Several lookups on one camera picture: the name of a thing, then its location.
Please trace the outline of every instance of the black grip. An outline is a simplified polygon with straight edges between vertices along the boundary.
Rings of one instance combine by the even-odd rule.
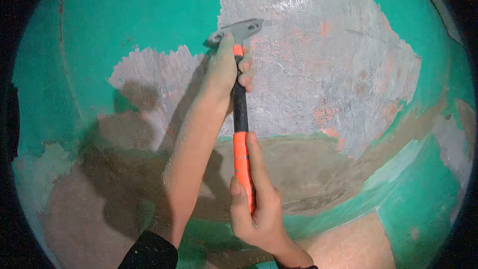
[[[236,65],[242,61],[242,56],[234,55],[236,59]],[[232,105],[234,116],[234,133],[249,131],[249,123],[247,121],[247,102],[246,102],[246,89],[239,84],[238,78],[241,71],[238,69],[238,75],[236,77],[236,83],[232,88]]]

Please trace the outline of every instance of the fingernail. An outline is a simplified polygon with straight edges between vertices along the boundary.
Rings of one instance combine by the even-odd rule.
[[[231,194],[234,196],[239,196],[241,193],[240,186],[238,184],[234,184],[231,187]]]

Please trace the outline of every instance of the forearm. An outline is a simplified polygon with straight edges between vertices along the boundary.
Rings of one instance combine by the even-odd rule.
[[[309,268],[314,266],[312,257],[289,237],[272,254],[277,262],[286,268]]]
[[[164,172],[170,207],[170,237],[179,246],[185,225],[194,210],[199,190],[230,99],[203,87],[188,110]]]

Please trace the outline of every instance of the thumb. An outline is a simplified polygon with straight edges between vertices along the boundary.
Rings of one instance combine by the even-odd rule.
[[[234,234],[241,238],[252,228],[247,194],[237,177],[232,177],[230,190],[232,196],[230,207],[231,227]]]
[[[232,47],[234,46],[234,37],[231,33],[224,34],[221,42],[219,43],[218,55],[224,56],[232,53]]]

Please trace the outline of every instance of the black sleeve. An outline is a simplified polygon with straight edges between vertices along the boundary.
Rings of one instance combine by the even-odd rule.
[[[296,268],[287,268],[286,266],[282,265],[278,260],[276,260],[276,258],[274,258],[274,261],[279,269],[296,269]],[[305,269],[319,269],[319,268],[314,265],[314,266],[307,267]]]
[[[129,249],[118,269],[175,269],[178,251],[162,237],[144,231]]]

